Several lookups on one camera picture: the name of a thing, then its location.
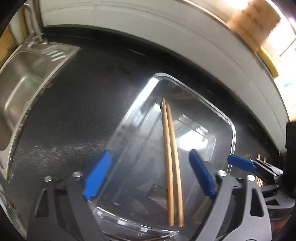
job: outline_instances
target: black countertop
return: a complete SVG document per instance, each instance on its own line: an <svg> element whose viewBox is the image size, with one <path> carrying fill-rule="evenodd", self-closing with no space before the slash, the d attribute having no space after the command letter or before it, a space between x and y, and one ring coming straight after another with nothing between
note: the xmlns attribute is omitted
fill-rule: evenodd
<svg viewBox="0 0 296 241"><path fill-rule="evenodd" d="M184 82L232 119L237 131L236 155L249 159L260 153L270 163L277 159L275 146L247 108L202 70L162 49L141 49L137 42L133 45L135 40L126 45L128 38L121 42L118 35L108 32L98 30L96 37L80 28L48 28L45 32L49 41L81 50L32 107L15 151L13 179L10 183L0 179L25 226L44 177L62 179L94 163L94 156L104 150L128 108L157 72ZM73 32L84 37L71 36ZM236 168L232 174L246 175Z"/></svg>

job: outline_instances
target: pair of chopsticks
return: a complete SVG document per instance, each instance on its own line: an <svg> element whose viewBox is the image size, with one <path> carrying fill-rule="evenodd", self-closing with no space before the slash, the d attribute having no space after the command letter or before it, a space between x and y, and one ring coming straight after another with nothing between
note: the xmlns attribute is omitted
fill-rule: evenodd
<svg viewBox="0 0 296 241"><path fill-rule="evenodd" d="M184 213L183 213L183 197L182 197L182 186L181 186L181 175L179 158L177 151L177 144L175 138L175 131L173 126L172 112L170 105L162 101L163 108L163 136L165 142L165 160L167 167L167 179L168 179L168 224L173 226L174 220L174 187L173 187L173 164L172 156L175 164L175 175L177 180L177 195L178 195L178 223L179 227L184 225Z"/></svg>
<svg viewBox="0 0 296 241"><path fill-rule="evenodd" d="M262 187L262 185L263 185L263 181L262 181L259 177L256 177L255 180L257 181L257 185L258 185L258 187Z"/></svg>

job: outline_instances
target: sink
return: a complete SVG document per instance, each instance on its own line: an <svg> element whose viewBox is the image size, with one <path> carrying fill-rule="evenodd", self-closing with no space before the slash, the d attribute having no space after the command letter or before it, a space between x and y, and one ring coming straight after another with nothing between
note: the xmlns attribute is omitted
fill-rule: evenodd
<svg viewBox="0 0 296 241"><path fill-rule="evenodd" d="M21 45L0 69L0 171L12 177L9 165L15 143L38 93L77 53L79 47L50 42L30 48Z"/></svg>

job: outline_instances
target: white wall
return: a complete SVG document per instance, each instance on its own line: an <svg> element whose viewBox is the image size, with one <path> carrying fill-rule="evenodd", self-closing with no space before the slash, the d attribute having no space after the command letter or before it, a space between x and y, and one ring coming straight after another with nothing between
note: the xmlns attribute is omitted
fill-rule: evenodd
<svg viewBox="0 0 296 241"><path fill-rule="evenodd" d="M200 9L173 0L40 0L40 7L45 26L114 29L185 56L231 89L253 111L278 149L285 149L288 116L273 79L241 40Z"/></svg>

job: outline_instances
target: sink basin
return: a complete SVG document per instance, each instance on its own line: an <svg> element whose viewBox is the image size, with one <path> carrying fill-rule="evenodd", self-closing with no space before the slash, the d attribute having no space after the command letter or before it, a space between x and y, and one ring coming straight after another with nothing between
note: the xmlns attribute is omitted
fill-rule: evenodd
<svg viewBox="0 0 296 241"><path fill-rule="evenodd" d="M0 69L0 171L5 179L11 176L9 163L27 110L53 74L78 50L58 43L20 46Z"/></svg>

